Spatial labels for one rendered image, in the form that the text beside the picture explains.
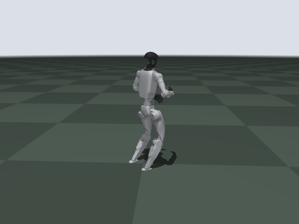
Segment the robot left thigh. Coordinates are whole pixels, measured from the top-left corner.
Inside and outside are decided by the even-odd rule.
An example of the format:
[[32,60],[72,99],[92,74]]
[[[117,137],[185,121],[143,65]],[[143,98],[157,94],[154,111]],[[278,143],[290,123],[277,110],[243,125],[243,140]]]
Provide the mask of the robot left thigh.
[[151,129],[152,129],[152,120],[151,117],[143,116],[141,113],[141,110],[138,112],[138,116],[142,118],[142,124],[143,128],[145,130],[145,133],[142,136],[143,141],[149,141],[151,138]]

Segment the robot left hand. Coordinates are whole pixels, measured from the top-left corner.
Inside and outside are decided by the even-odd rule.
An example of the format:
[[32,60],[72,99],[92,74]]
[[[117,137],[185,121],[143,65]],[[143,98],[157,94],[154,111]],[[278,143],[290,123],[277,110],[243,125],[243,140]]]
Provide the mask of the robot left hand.
[[[160,94],[155,94],[155,97],[154,97],[154,99],[156,100],[156,101],[160,101],[161,103],[163,102],[163,98],[162,98],[162,95],[160,95]],[[160,102],[159,102],[159,104],[160,104]]]

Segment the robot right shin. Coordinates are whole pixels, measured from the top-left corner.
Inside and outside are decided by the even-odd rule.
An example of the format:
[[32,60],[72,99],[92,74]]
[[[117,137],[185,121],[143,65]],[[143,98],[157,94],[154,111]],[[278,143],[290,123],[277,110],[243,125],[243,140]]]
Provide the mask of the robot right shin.
[[[150,166],[152,165],[152,163],[154,162],[154,160],[157,158],[157,156],[158,156],[158,154],[160,153],[160,151],[161,151],[161,149],[162,149],[162,146],[163,146],[163,143],[162,143],[162,141],[161,140],[157,140],[156,142],[155,142],[155,145],[153,146],[151,146],[151,148],[150,148],[150,151],[149,151],[149,157],[148,157],[148,160],[147,160],[147,163],[146,163],[146,165],[145,165],[145,167],[147,168],[147,169],[149,169],[150,168]],[[144,167],[144,168],[145,168]],[[149,168],[148,168],[149,167]],[[145,169],[146,169],[145,168]],[[146,169],[146,170],[147,170]]]

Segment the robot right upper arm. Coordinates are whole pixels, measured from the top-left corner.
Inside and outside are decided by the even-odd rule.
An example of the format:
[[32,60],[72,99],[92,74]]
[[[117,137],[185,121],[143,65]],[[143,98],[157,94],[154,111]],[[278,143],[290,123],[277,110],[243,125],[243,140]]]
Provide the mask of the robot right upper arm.
[[161,73],[157,73],[157,72],[154,72],[153,73],[153,79],[157,82],[160,90],[161,90],[161,95],[163,98],[169,96],[166,92],[166,87],[165,87],[165,83],[164,83],[164,80],[163,80],[163,75]]

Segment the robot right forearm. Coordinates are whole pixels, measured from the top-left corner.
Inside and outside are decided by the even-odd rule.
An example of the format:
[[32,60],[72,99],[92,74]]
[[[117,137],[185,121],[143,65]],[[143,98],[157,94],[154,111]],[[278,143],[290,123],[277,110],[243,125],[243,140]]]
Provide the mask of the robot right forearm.
[[166,90],[166,92],[169,95],[169,96],[167,96],[167,98],[172,97],[174,95],[174,91],[168,91],[168,90]]

